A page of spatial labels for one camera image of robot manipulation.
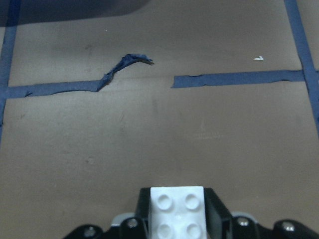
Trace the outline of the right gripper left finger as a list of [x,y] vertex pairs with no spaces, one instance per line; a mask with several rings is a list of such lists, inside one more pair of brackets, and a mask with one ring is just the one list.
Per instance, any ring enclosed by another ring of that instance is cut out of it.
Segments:
[[151,212],[151,189],[139,191],[137,206],[132,213],[122,213],[112,219],[109,229],[84,224],[73,229],[66,239],[149,239],[149,215]]

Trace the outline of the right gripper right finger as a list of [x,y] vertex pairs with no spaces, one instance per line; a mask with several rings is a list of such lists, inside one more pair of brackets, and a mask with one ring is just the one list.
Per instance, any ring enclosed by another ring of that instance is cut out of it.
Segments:
[[317,239],[319,234],[290,219],[276,221],[269,229],[252,216],[230,213],[211,188],[204,188],[206,230],[212,239]]

